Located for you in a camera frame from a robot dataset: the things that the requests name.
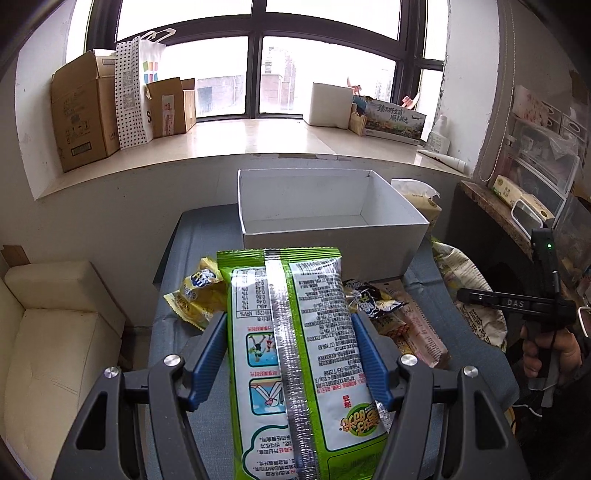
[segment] sofa cushion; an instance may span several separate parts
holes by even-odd
[[[5,437],[4,388],[12,356],[12,346],[24,312],[21,304],[0,280],[0,436],[2,438]]]
[[[119,336],[123,333],[125,317],[89,261],[12,267],[4,281],[26,309],[99,312]]]
[[[51,478],[61,446],[121,339],[98,313],[28,309],[5,392],[7,441],[37,480]]]

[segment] window frame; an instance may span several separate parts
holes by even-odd
[[[123,0],[94,0],[86,34],[86,50],[116,49],[117,28]],[[401,0],[398,38],[387,37],[354,25],[307,15],[267,12],[267,0],[252,0],[250,14],[197,18],[150,30],[174,28],[177,32],[163,40],[176,45],[222,37],[248,37],[246,59],[245,113],[198,117],[197,121],[238,118],[302,118],[296,113],[261,113],[260,87],[262,39],[265,36],[303,38],[366,51],[396,61],[390,101],[400,104],[405,95],[418,93],[421,70],[443,71],[443,60],[423,58],[427,29],[427,0]],[[137,32],[128,41],[149,30]]]

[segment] white tube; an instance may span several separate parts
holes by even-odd
[[[421,155],[425,155],[426,157],[439,160],[441,163],[444,163],[448,167],[451,167],[460,173],[466,173],[466,162],[460,160],[459,158],[450,157],[449,155],[443,155],[440,153],[429,152],[429,150],[424,150],[422,148],[419,148],[417,152]]]

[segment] white wall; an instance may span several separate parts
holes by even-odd
[[[25,62],[23,55],[20,61]],[[16,71],[13,63],[0,82],[0,244],[22,245],[31,262],[90,260],[135,325],[149,325],[152,321],[158,299],[152,280],[180,215],[194,208],[236,202],[238,168],[367,168],[386,179],[417,178],[433,185],[442,195],[443,213],[436,234],[442,236],[449,221],[458,176],[383,161],[294,160],[272,155],[160,164],[34,200],[17,135]],[[49,77],[52,72],[48,67],[37,73]],[[41,96],[32,96],[33,105],[27,111],[33,115],[33,107],[42,108],[43,101]],[[51,122],[43,117],[34,126],[42,131],[39,138],[49,135],[52,129]],[[37,160],[57,156],[55,150],[32,152],[37,152]]]
[[[439,114],[449,119],[449,155],[474,169],[489,126],[499,66],[496,0],[449,0]]]
[[[545,102],[569,111],[576,70],[558,41],[533,12],[511,0],[515,19],[515,84],[523,85]]]
[[[53,130],[39,128],[52,124],[51,75],[66,59],[70,18],[76,0],[66,0],[31,36],[18,57],[17,87],[14,92],[22,159],[35,198],[62,173]]]

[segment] instruction illustration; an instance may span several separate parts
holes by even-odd
[[[272,332],[249,333],[246,336],[248,365],[268,367],[277,365],[277,348]]]
[[[251,380],[251,408],[255,415],[285,412],[281,377]]]

